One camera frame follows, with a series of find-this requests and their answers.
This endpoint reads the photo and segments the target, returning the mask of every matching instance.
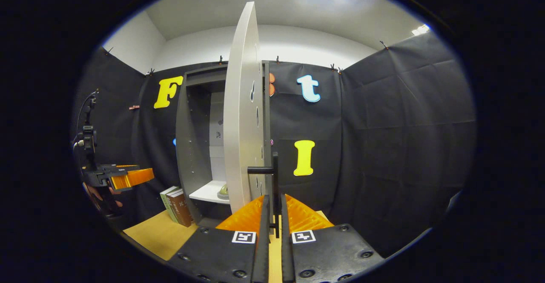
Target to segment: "letter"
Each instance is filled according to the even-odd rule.
[[[310,158],[312,155],[312,147],[315,146],[313,141],[296,141],[295,147],[298,150],[297,169],[293,171],[296,176],[309,176],[314,172],[310,167]]]
[[[177,76],[159,81],[159,94],[157,96],[157,102],[153,107],[155,109],[168,107],[170,104],[169,99],[172,99],[176,94],[177,86],[175,84],[181,85],[183,79],[182,76]]]
[[[297,83],[301,84],[303,97],[308,102],[318,102],[320,95],[314,93],[314,87],[318,86],[318,81],[312,80],[312,76],[305,75],[297,79]]]

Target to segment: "brown book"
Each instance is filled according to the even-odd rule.
[[[187,203],[185,202],[184,191],[176,190],[175,192],[166,194],[166,196],[178,222],[181,225],[189,227],[193,219],[191,213],[189,213],[189,208],[187,208]]]

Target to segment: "black fabric backdrop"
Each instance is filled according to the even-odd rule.
[[[463,70],[432,33],[342,71],[342,159],[329,218],[389,256],[444,213],[473,159]]]
[[[155,109],[158,82],[217,63],[144,76],[104,53],[90,62],[78,93],[83,100],[101,91],[93,112],[97,159],[152,167],[156,176],[119,198],[130,226],[163,211],[158,193],[179,186],[172,143],[179,89],[168,107]],[[276,78],[271,150],[280,155],[282,192],[335,224],[350,223],[383,256],[436,222],[463,187],[475,140],[471,92],[454,55],[431,33],[381,50],[342,75],[288,62],[270,62],[269,71]],[[302,96],[296,79],[304,75],[319,82],[316,103]],[[293,174],[298,140],[316,144],[310,176]]]

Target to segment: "white wall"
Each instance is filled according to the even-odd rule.
[[[125,23],[104,42],[103,47],[132,68],[147,73],[166,40],[146,11]]]
[[[157,54],[155,71],[204,62],[229,60],[236,27],[198,31],[166,42]],[[290,26],[258,25],[261,60],[314,64],[342,69],[376,52],[337,35]]]

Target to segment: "green book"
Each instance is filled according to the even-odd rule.
[[[167,212],[169,212],[169,215],[172,221],[174,221],[175,223],[179,223],[179,222],[176,219],[176,215],[172,212],[172,209],[171,209],[169,200],[167,200],[166,194],[168,194],[169,192],[174,192],[175,190],[179,190],[179,189],[180,188],[177,186],[172,186],[171,188],[165,189],[159,193],[161,195],[161,200],[163,201],[163,204],[165,205],[165,208],[167,209]]]

